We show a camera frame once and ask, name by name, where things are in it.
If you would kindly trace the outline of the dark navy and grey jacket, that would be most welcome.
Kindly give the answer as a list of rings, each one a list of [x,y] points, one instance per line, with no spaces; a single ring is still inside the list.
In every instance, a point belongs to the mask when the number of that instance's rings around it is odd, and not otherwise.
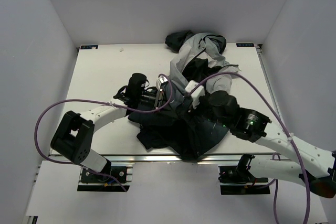
[[[177,53],[170,62],[172,101],[159,112],[132,112],[128,119],[139,124],[137,138],[147,150],[170,147],[182,160],[194,161],[219,144],[228,132],[228,128],[206,119],[212,116],[207,98],[216,91],[229,93],[231,74],[238,72],[239,66],[229,63],[223,55],[227,42],[222,35],[184,30],[167,35],[165,44]],[[219,76],[204,84],[205,96],[194,108],[191,98],[185,96],[186,86],[215,73]]]

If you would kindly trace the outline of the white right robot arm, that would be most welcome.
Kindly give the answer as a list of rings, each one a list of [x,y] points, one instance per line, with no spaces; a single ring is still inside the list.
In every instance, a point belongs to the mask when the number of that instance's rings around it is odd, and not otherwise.
[[[219,176],[221,183],[255,183],[259,178],[274,178],[308,186],[324,198],[335,196],[335,153],[317,148],[285,131],[271,119],[252,109],[242,108],[225,91],[206,94],[201,89],[187,94],[192,112],[229,129],[241,139],[267,147],[283,156],[282,161],[243,154],[236,168]]]

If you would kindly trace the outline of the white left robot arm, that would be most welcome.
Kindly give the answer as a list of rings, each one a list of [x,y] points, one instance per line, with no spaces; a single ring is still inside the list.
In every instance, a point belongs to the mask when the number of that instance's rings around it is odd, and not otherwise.
[[[168,77],[160,74],[153,92],[146,87],[147,81],[144,74],[134,73],[128,84],[120,88],[111,101],[98,103],[98,107],[86,112],[66,112],[50,147],[73,164],[93,171],[98,181],[108,180],[111,162],[91,148],[93,135],[132,112],[150,114],[168,106],[172,98],[165,98],[164,92],[173,89]]]

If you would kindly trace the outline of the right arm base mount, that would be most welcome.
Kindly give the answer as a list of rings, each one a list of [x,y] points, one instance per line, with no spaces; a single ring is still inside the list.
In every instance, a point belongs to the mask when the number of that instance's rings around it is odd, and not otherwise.
[[[249,171],[254,155],[244,154],[237,165],[218,167],[221,195],[270,195],[266,177],[255,177]]]

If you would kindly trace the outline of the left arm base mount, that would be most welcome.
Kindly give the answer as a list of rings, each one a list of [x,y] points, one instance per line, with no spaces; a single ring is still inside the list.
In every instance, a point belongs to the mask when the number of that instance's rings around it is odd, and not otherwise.
[[[97,175],[87,169],[82,169],[77,191],[125,193],[130,188],[132,175],[133,167],[131,166],[112,166],[110,176]]]

